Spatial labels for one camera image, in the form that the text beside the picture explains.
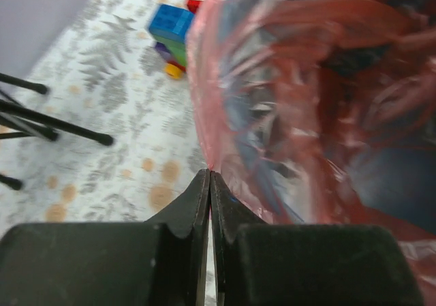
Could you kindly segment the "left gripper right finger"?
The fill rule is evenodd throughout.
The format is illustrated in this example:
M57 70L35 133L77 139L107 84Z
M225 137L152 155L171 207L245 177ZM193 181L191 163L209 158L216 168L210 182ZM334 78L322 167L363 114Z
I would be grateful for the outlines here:
M368 225L270 225L212 172L219 305L421 305L393 236Z

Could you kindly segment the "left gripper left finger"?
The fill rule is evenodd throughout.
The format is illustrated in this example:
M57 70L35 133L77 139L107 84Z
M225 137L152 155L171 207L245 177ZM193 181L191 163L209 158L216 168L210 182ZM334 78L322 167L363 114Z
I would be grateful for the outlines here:
M146 221L19 224L1 239L2 305L203 305L211 174Z

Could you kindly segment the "red plastic trash bag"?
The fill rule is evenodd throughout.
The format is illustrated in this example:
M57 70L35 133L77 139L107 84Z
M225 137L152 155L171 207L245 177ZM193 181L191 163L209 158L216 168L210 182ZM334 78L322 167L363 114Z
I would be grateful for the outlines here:
M200 146L262 219L376 224L435 304L435 0L204 0Z

